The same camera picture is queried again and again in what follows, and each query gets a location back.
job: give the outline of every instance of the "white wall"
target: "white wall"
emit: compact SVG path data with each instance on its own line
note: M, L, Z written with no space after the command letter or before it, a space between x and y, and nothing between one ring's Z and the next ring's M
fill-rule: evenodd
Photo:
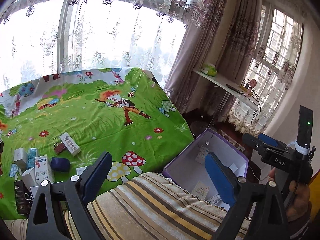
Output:
M318 152L312 161L314 174L320 169L320 30L309 16L305 20L300 59L292 84L265 133L284 143L297 137L300 105L313 110L311 146Z

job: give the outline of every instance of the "person's fingers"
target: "person's fingers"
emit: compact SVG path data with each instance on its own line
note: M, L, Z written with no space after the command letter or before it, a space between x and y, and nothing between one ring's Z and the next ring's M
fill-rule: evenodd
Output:
M275 178L276 175L276 168L273 168L270 172L269 172L269 177L270 178Z
M296 185L297 183L292 181L289 185L289 190L293 192ZM298 219L307 212L310 198L310 188L308 185L299 183L295 194L296 196L294 200L286 210L286 215L289 222Z
M291 181L291 183L289 185L289 190L291 192L293 192L296 185L297 185L297 182L295 182L294 180ZM297 195L296 197L298 197L300 199L304 199L306 201L309 201L310 188L308 185L305 185L303 183L299 183L295 194Z

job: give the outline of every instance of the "striped cushion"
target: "striped cushion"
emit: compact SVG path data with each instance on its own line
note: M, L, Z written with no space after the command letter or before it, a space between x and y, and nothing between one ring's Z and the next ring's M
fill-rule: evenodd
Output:
M112 240L211 239L226 214L152 172L103 193L88 210L105 239ZM72 238L80 240L68 211L65 219ZM244 220L236 239L248 226Z

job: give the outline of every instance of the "sheer lace curtain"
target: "sheer lace curtain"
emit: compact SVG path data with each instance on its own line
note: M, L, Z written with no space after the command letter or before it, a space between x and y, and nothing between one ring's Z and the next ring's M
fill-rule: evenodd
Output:
M163 87L196 1L16 0L0 19L0 90L129 66L151 70Z
M246 78L257 81L252 99L259 105L254 113L247 105L237 100L228 114L228 121L241 133L258 135L274 117L278 105L289 89L302 38L300 20L289 17L272 4L262 6L259 38Z

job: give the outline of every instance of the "open box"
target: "open box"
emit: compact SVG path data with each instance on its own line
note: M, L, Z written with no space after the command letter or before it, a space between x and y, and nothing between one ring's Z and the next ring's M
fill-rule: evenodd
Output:
M218 194L211 181L204 164L196 161L201 147L204 146L207 152L214 152L224 166L230 167L234 174L246 176L249 160L237 150L230 142L220 134L211 129L205 130L187 148L185 148L172 162L163 169L165 177L171 178L183 189L192 192L200 181L209 187L204 200L209 200ZM229 210L230 206L222 201L215 205Z

